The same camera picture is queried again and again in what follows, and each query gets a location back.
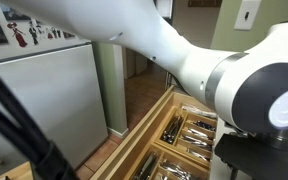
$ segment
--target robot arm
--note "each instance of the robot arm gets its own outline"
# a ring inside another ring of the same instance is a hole
[[[145,55],[239,129],[288,129],[288,23],[274,26],[266,40],[237,53],[193,46],[150,0],[0,1],[86,39]]]

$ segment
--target light switch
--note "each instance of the light switch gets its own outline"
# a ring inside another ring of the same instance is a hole
[[[251,30],[260,4],[261,0],[243,0],[234,29]]]

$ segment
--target wooden drawer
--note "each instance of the wooden drawer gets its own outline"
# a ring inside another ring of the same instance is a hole
[[[132,179],[137,169],[144,164],[150,153],[158,157],[158,162],[153,169],[150,179],[157,175],[167,175],[169,178],[175,176],[160,166],[162,161],[169,161],[179,165],[185,171],[199,176],[201,179],[208,179],[210,172],[210,162],[187,152],[187,148],[194,150],[209,159],[212,158],[212,150],[196,147],[183,140],[182,135],[190,135],[196,139],[206,141],[210,147],[212,140],[201,139],[189,132],[189,128],[194,128],[209,138],[215,138],[215,131],[208,131],[192,124],[194,121],[202,121],[216,127],[216,120],[197,116],[181,110],[181,105],[190,104],[204,111],[210,111],[194,98],[173,92],[171,87],[153,108],[146,114],[142,121],[126,137],[112,155],[104,162],[100,169],[91,179]],[[181,116],[183,121],[174,139],[174,142],[166,143],[161,140],[164,129],[171,121],[172,117]]]

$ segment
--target refrigerator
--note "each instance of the refrigerator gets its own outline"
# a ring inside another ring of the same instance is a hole
[[[8,20],[8,11],[0,4],[0,77],[77,168],[108,136],[92,43],[29,17]],[[26,161],[0,135],[0,174]]]

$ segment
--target refrigerator door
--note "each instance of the refrigerator door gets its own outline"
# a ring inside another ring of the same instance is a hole
[[[92,45],[0,63],[0,77],[74,168],[107,137]],[[0,160],[0,174],[27,161],[1,135]]]

